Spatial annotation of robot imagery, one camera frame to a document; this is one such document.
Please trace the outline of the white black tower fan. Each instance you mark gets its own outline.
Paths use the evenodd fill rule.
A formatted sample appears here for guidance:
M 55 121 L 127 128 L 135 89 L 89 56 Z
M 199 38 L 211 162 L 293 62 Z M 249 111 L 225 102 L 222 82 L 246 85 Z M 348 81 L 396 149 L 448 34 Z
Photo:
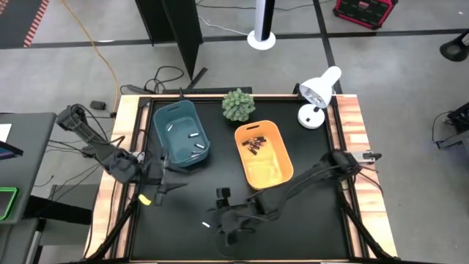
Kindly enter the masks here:
M 271 32 L 275 0 L 256 0 L 254 30 L 247 36 L 248 44 L 259 51 L 266 51 L 276 44 Z

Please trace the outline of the grey furniture panel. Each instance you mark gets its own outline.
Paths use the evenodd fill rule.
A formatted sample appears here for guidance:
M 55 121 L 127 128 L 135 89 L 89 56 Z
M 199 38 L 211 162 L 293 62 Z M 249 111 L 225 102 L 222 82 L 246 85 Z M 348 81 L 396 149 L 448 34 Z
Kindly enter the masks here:
M 38 264 L 45 221 L 24 219 L 0 224 L 0 264 Z

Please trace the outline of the red black tool box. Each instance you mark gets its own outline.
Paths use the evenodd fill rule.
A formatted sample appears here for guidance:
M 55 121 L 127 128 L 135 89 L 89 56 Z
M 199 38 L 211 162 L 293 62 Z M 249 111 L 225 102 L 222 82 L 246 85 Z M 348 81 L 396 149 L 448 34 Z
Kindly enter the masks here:
M 382 27 L 399 0 L 336 0 L 333 14 L 368 29 Z

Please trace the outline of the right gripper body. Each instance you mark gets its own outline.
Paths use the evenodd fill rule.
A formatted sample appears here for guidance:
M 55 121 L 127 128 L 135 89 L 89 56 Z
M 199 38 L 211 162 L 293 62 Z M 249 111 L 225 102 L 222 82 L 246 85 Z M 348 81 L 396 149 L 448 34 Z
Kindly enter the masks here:
M 224 245 L 233 246 L 247 235 L 256 233 L 259 211 L 254 206 L 215 207 L 215 223 L 224 236 Z

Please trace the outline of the green artificial plant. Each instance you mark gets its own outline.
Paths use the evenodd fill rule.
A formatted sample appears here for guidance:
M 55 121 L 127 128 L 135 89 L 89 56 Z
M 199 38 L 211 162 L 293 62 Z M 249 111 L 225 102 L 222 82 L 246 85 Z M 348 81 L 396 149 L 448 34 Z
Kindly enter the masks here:
M 245 122 L 249 119 L 250 113 L 255 111 L 254 98 L 237 88 L 228 92 L 222 100 L 223 115 L 232 122 Z

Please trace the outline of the dark tablet computer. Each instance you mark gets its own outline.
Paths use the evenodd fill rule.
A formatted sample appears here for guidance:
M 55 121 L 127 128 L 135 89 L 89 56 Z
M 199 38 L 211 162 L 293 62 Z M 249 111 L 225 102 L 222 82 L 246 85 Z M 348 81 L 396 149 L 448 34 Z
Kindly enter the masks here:
M 0 141 L 0 160 L 22 156 L 23 151 L 6 142 Z

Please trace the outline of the grey desk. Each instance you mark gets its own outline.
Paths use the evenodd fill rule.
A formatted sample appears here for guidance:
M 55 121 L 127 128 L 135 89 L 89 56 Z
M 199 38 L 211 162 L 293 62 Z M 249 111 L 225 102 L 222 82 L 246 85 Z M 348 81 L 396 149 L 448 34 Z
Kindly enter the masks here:
M 19 189 L 9 218 L 0 224 L 23 218 L 55 119 L 51 112 L 0 115 L 0 125 L 11 125 L 7 143 L 23 151 L 22 156 L 0 161 L 0 187 Z

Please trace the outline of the white desk lamp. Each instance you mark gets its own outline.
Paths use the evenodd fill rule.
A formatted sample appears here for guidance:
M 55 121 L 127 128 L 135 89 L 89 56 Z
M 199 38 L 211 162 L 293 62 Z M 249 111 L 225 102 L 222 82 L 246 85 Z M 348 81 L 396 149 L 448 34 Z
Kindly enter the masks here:
M 317 129 L 325 121 L 324 110 L 329 106 L 334 84 L 341 77 L 341 69 L 329 67 L 320 77 L 310 78 L 300 86 L 300 94 L 308 101 L 298 111 L 298 122 L 307 129 Z

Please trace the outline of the black round floor stand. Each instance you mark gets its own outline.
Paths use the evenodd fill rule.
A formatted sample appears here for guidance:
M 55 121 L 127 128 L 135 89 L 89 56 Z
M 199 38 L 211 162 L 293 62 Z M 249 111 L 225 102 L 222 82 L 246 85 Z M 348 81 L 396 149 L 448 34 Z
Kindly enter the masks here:
M 469 57 L 469 29 L 440 47 L 440 54 L 452 62 L 461 62 Z

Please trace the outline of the black mat with striped edge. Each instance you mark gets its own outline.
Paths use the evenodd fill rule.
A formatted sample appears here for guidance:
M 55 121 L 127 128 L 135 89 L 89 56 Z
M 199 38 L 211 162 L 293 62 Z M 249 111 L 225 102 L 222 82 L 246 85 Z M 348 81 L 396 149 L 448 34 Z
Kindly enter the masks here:
M 28 48 L 50 0 L 0 0 L 0 49 Z

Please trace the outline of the black equipment box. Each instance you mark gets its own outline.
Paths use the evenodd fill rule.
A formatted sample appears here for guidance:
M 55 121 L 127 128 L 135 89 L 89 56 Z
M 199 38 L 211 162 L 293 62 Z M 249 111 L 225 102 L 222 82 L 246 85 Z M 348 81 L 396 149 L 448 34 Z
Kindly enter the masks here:
M 457 133 L 463 133 L 469 130 L 469 102 L 447 115 L 450 123 L 454 126 Z

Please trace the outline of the long black power strip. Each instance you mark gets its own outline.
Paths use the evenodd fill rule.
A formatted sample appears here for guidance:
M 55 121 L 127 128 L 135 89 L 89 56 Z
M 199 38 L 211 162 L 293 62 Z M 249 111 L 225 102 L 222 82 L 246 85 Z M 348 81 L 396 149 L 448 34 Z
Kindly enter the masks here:
M 220 88 L 191 88 L 191 89 L 164 89 L 162 94 L 172 95 L 172 94 L 227 94 L 228 92 L 235 92 L 241 90 L 244 93 L 252 94 L 252 87 L 220 87 Z

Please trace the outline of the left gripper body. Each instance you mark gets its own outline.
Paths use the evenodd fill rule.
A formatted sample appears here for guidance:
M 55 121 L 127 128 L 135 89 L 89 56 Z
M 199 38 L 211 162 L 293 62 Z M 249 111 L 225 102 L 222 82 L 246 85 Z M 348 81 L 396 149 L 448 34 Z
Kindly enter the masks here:
M 176 188 L 186 186 L 187 183 L 170 183 L 166 179 L 167 172 L 177 172 L 181 174 L 188 174 L 188 170 L 175 166 L 165 161 L 152 162 L 142 161 L 138 163 L 140 175 L 138 179 L 137 193 L 143 194 L 147 185 L 157 186 L 157 193 L 167 194 Z

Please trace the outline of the black power brick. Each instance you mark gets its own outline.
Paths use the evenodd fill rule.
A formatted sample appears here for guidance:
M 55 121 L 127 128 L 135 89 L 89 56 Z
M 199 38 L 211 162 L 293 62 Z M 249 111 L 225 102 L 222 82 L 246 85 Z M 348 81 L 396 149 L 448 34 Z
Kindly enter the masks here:
M 125 85 L 122 85 L 120 88 L 119 88 L 119 91 L 122 95 L 124 95 L 124 89 L 128 90 L 128 91 L 131 91 L 133 93 L 136 93 L 136 94 L 147 94 L 147 95 L 152 95 L 154 94 L 153 91 L 151 90 L 148 90 L 148 89 L 145 89 L 145 88 L 141 88 L 141 87 L 137 87 L 137 86 L 134 86 L 132 84 L 125 84 Z

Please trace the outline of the black standing partition panel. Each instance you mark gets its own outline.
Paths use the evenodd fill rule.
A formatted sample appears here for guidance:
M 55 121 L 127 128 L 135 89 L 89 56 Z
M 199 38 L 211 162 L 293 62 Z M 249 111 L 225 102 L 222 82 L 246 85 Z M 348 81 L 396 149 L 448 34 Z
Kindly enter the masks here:
M 203 43 L 195 0 L 135 0 L 135 3 L 149 43 L 176 43 L 191 80 L 188 87 L 194 88 L 207 72 L 202 68 L 194 73 L 199 46 Z

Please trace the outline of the grey equipment base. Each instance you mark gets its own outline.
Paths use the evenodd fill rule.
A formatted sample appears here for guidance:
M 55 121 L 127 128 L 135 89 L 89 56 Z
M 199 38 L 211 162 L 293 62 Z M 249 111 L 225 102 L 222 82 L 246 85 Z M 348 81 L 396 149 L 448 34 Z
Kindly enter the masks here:
M 464 149 L 469 153 L 469 130 L 459 133 L 455 136 L 451 136 L 443 141 L 436 142 L 439 149 L 454 146 L 456 144 L 462 144 Z

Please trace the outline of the green framed tablet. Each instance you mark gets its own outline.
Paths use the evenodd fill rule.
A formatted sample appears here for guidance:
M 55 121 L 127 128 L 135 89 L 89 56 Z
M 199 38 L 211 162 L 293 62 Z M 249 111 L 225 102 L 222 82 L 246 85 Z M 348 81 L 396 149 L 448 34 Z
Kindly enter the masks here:
M 19 188 L 16 187 L 0 188 L 0 221 L 4 221 L 9 218 L 19 192 Z

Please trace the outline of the blue plastic bin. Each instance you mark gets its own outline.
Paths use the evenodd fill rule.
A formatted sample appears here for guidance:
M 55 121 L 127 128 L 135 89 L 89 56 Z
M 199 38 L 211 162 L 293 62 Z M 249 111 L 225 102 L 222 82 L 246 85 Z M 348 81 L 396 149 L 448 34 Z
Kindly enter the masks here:
M 196 112 L 194 103 L 181 100 L 158 109 L 152 117 L 161 147 L 169 154 L 169 161 L 178 167 L 185 168 L 203 161 L 210 149 L 210 141 L 204 132 L 202 123 Z M 191 133 L 198 133 L 189 138 Z M 205 149 L 195 147 L 202 144 Z M 197 158 L 191 158 L 194 153 L 203 153 Z

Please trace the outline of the black desk foot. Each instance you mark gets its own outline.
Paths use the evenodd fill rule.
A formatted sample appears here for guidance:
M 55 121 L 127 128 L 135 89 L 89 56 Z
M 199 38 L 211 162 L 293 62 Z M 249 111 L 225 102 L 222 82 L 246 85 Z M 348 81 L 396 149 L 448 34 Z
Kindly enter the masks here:
M 52 219 L 73 224 L 89 225 L 92 222 L 92 211 L 42 197 L 30 196 L 23 213 L 23 218 Z

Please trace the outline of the orange plastic bin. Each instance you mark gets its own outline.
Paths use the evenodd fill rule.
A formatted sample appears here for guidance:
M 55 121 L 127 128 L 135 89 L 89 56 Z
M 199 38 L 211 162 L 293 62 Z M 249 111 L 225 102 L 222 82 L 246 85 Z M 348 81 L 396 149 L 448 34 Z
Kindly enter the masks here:
M 263 136 L 266 143 L 257 151 L 257 155 L 248 149 L 251 144 L 242 146 L 244 141 L 250 141 Z M 262 120 L 241 125 L 234 132 L 240 160 L 243 164 L 245 178 L 248 184 L 261 190 L 281 185 L 289 181 L 294 173 L 292 162 L 277 125 L 269 120 Z

